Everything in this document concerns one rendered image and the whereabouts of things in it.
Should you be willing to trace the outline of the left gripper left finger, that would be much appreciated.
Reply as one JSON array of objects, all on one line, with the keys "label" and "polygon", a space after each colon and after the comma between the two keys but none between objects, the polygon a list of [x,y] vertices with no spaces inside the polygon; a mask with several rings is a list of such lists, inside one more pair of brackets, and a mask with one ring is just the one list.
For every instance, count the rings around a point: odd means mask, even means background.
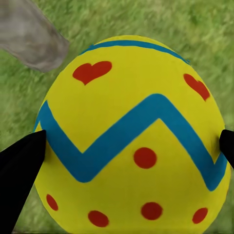
[{"label": "left gripper left finger", "polygon": [[12,234],[45,156],[46,130],[0,152],[0,234]]}]

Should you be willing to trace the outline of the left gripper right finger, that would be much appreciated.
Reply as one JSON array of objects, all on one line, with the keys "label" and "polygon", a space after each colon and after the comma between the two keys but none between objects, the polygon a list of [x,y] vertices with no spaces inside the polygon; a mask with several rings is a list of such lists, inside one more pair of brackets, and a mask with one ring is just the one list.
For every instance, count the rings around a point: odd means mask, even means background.
[{"label": "left gripper right finger", "polygon": [[220,150],[234,169],[234,132],[222,130],[219,138]]}]

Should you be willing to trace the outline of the easter egg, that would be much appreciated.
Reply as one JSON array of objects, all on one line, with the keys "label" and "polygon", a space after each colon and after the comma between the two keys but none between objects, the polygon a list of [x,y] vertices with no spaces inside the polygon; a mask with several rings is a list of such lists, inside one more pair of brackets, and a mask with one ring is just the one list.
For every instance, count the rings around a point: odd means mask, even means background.
[{"label": "easter egg", "polygon": [[154,39],[122,35],[58,75],[34,185],[69,234],[202,234],[227,197],[225,125],[196,71]]}]

